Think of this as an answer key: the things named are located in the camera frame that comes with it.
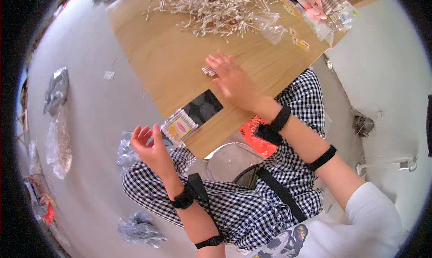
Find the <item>red object on floor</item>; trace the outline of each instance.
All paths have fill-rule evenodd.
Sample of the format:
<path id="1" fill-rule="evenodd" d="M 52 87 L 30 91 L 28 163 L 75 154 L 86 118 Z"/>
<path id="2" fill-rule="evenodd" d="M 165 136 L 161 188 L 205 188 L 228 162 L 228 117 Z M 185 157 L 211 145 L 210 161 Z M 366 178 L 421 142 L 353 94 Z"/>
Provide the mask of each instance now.
<path id="1" fill-rule="evenodd" d="M 50 225 L 54 220 L 54 208 L 51 206 L 51 203 L 48 204 L 47 214 L 43 216 L 47 222 L 47 225 Z"/>
<path id="2" fill-rule="evenodd" d="M 268 158 L 276 151 L 277 146 L 254 135 L 259 124 L 267 124 L 267 121 L 255 115 L 240 128 L 240 133 L 256 152 L 260 153 L 264 158 Z"/>

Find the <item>shirt sleeve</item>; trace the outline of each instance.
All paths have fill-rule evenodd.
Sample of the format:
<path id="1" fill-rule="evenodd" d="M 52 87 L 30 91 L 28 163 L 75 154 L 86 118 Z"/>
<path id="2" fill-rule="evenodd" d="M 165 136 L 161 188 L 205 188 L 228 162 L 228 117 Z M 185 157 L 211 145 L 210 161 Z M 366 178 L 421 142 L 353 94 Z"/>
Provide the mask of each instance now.
<path id="1" fill-rule="evenodd" d="M 394 204 L 375 185 L 366 182 L 360 186 L 350 197 L 345 212 L 361 241 L 356 245 L 367 246 L 363 252 L 374 257 L 378 253 L 395 254 L 402 234 L 401 218 Z"/>

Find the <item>wooden table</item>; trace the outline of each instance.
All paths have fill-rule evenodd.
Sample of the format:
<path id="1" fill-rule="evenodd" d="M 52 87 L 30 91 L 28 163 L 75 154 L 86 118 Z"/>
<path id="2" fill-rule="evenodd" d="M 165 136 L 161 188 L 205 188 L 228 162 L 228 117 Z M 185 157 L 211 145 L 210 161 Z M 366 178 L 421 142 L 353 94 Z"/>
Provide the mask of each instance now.
<path id="1" fill-rule="evenodd" d="M 201 71 L 205 66 L 204 59 L 210 53 L 220 49 L 235 56 L 259 90 L 275 97 L 329 48 L 327 42 L 318 40 L 301 16 L 290 15 L 280 2 L 268 5 L 281 16 L 277 24 L 297 30 L 300 39 L 309 43 L 309 52 L 294 45 L 289 32 L 284 33 L 277 45 L 272 45 L 260 33 L 251 32 L 244 38 L 233 34 L 228 37 L 229 43 L 219 35 L 196 37 L 176 27 L 176 24 L 188 21 L 188 15 L 155 11 L 146 21 L 149 5 L 153 9 L 159 6 L 159 1 L 117 0 L 106 11 L 131 67 L 164 118 L 207 89 L 223 105 L 219 113 L 185 141 L 198 158 L 208 155 L 253 116 L 227 103 L 211 78 Z M 342 36 L 337 34 L 335 43 Z"/>

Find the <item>white t-shirt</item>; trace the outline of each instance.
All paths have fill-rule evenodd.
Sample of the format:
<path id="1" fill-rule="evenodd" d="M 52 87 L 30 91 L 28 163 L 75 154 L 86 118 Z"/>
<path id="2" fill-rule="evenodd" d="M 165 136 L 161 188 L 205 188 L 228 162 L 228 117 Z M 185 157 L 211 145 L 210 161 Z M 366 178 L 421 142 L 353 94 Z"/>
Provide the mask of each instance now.
<path id="1" fill-rule="evenodd" d="M 279 234 L 247 258 L 392 257 L 402 234 L 393 203 L 370 182 L 349 198 L 349 225 L 319 214 Z"/>

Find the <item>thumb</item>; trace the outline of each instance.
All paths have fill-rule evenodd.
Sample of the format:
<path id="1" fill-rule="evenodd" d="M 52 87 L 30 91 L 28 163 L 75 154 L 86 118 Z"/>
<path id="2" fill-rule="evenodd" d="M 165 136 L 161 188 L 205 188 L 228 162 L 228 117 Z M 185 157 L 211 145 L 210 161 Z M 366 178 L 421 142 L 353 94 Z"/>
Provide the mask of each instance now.
<path id="1" fill-rule="evenodd" d="M 158 124 L 154 124 L 153 126 L 153 140 L 155 142 L 155 147 L 164 146 L 162 141 L 162 133 Z"/>
<path id="2" fill-rule="evenodd" d="M 215 79 L 213 79 L 213 82 L 222 91 L 222 94 L 225 96 L 225 98 L 229 98 L 231 96 L 231 93 L 229 92 L 228 88 L 225 87 L 222 80 L 220 80 L 219 78 L 215 78 Z"/>

